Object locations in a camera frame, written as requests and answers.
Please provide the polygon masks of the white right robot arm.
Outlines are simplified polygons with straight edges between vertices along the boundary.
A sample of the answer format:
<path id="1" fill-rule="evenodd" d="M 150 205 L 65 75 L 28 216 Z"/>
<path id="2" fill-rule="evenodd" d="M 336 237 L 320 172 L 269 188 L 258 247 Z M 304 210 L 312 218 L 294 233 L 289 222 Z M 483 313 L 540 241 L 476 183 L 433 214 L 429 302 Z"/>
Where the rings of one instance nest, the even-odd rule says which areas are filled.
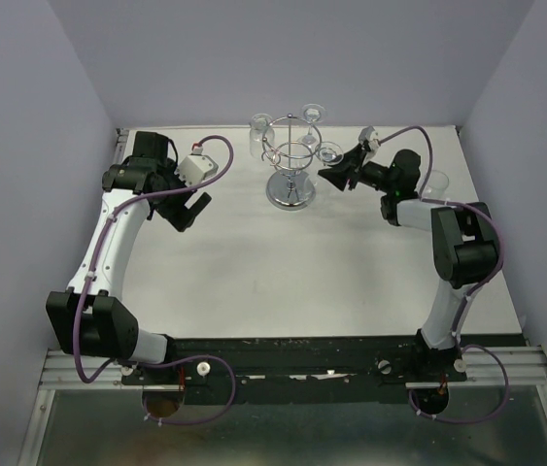
<path id="1" fill-rule="evenodd" d="M 462 323 L 476 291 L 495 276 L 503 264 L 502 246 L 484 203 L 448 204 L 422 198 L 417 183 L 421 157 L 400 150 L 389 166 L 368 160 L 368 150 L 357 145 L 345 154 L 326 150 L 318 175 L 340 191 L 359 184 L 383 193 L 381 215 L 396 227 L 431 234 L 432 257 L 439 286 L 427 320 L 420 329 L 424 348 L 409 356 L 409 368 L 428 381 L 444 369 L 439 350 L 460 343 Z"/>

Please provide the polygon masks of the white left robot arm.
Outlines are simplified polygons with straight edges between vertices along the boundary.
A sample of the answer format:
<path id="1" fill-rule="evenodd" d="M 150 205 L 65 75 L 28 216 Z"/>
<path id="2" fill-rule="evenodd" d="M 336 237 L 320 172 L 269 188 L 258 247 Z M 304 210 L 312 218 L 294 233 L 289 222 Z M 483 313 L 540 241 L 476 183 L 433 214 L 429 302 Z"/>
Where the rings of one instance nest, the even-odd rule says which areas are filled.
<path id="1" fill-rule="evenodd" d="M 122 303 L 128 261 L 142 225 L 154 215 L 179 232 L 190 228 L 212 200 L 207 193 L 196 196 L 193 187 L 219 170 L 201 144 L 180 160 L 169 157 L 173 147 L 162 134 L 136 132 L 132 153 L 102 176 L 101 212 L 81 266 L 46 302 L 64 352 L 144 363 L 156 383 L 170 382 L 178 361 L 169 337 L 143 330 Z"/>

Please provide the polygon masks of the etched front wine glass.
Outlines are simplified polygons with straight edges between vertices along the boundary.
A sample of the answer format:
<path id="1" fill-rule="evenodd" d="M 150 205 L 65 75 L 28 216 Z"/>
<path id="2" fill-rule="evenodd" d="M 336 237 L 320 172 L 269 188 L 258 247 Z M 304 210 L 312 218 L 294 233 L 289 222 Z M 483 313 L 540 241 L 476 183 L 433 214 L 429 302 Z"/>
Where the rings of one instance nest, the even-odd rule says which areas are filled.
<path id="1" fill-rule="evenodd" d="M 449 177 L 438 170 L 433 170 L 428 178 L 421 197 L 423 199 L 444 200 L 449 187 Z"/>

